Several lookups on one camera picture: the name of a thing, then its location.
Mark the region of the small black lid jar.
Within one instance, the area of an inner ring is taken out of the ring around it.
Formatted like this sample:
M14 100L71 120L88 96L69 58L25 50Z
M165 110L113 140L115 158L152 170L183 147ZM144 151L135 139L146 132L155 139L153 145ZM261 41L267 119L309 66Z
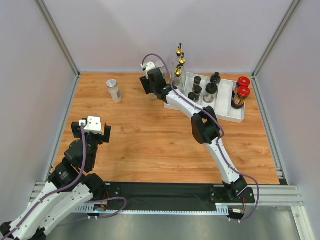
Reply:
M191 101L195 101L196 99L196 94L194 92L189 92L188 93L188 98L191 100Z
M199 101L201 92L202 92L202 88L199 85L194 87L194 93L195 93L194 102L195 103L197 103Z

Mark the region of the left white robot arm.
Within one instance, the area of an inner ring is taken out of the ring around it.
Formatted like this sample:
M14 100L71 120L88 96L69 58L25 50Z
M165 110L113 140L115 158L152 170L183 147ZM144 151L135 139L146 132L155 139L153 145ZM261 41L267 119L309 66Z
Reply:
M100 117L88 116L73 122L71 130L76 140L39 195L16 220L0 226L4 240L44 240L77 207L108 196L104 181L91 171L98 146L110 140L111 127Z

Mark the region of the black lid glass spice jar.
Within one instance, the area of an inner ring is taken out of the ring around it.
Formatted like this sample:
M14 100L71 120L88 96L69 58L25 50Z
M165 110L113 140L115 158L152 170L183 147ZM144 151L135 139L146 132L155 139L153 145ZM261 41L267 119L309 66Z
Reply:
M219 86L220 82L221 82L221 76L219 72L215 72L211 77L210 77L210 82L212 84L215 84L217 86Z

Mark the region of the black label spice shaker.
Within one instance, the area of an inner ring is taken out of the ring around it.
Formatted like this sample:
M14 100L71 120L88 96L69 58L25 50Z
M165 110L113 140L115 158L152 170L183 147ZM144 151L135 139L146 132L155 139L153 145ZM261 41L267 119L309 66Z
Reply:
M192 86L192 91L195 91L196 87L199 87L201 84L202 78L198 75L196 75L193 79L193 86Z

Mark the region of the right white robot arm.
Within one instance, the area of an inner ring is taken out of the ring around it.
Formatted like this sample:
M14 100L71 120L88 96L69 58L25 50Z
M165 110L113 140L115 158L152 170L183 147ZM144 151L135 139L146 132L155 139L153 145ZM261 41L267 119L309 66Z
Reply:
M154 67L143 66L145 76L140 78L146 94L153 93L157 98L169 104L191 120L192 135L210 152L221 174L225 196L232 203L238 202L248 188L248 184L233 164L222 141L223 130L218 123L214 109L194 103L183 95L173 84L167 83L161 71Z

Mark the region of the oil bottle dark sauce back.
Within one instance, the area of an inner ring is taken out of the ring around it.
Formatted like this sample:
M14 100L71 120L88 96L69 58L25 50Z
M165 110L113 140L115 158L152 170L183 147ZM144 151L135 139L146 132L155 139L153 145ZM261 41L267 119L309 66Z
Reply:
M171 74L172 84L179 90L183 90L183 81L182 81L182 69L180 66L177 66Z

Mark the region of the oil bottle dark sauce front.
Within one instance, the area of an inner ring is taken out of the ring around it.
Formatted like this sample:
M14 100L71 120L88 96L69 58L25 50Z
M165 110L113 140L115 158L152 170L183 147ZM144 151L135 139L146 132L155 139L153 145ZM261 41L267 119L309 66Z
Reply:
M185 64L184 51L182 48L182 43L180 43L175 51L175 58L172 63L173 72L177 67L180 67Z

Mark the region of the silver lid jar blue label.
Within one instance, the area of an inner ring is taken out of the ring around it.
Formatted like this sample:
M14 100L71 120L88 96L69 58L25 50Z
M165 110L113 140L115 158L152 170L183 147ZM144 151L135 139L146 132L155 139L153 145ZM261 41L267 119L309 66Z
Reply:
M160 72L162 73L163 77L165 77L166 69L165 69L164 63L161 60L157 60L155 62L155 66L160 70Z

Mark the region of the red lid sauce jar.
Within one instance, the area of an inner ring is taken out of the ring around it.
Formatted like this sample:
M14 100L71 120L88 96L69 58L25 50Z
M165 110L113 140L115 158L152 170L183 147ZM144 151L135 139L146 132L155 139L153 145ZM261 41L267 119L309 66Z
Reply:
M231 101L231 106L234 109L240 109L245 105L245 101L248 96L251 94L251 90L246 86L240 86L237 89L237 92Z
M236 94L239 87L248 88L250 84L251 84L251 80L249 78L247 78L245 76L241 76L241 77L238 78L238 80L236 82L236 86L235 86L233 92Z

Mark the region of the clear oil bottle gold spout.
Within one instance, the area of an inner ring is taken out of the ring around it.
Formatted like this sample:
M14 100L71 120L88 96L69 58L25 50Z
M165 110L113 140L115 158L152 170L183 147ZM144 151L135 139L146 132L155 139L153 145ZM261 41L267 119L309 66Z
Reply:
M185 64L186 64L186 59L185 59L185 54L182 53L180 56L180 59L178 60L179 62L179 67L181 69L181 75L180 75L180 81L181 81L181 87L180 87L180 91L183 93L184 89L185 89L185 85L186 85L186 77L187 77L187 72L185 69Z

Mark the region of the silver lid jar white beads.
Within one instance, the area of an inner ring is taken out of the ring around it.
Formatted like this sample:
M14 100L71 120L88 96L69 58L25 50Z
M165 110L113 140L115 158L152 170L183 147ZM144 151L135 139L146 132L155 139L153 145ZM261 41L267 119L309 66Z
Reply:
M115 79L109 79L106 82L106 86L112 101L116 104L120 103L122 101L122 95L119 89L118 82Z

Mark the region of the oil bottle dark sauce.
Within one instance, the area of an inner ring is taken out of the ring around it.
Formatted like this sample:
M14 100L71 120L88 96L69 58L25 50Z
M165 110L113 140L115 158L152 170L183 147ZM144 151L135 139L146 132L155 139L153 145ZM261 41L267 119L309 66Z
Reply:
M185 64L184 51L182 48L182 43L180 43L175 51L175 58L172 63L173 72L177 67L180 67Z
M182 81L182 69L180 66L177 66L171 74L172 84L179 90L183 90L183 81Z

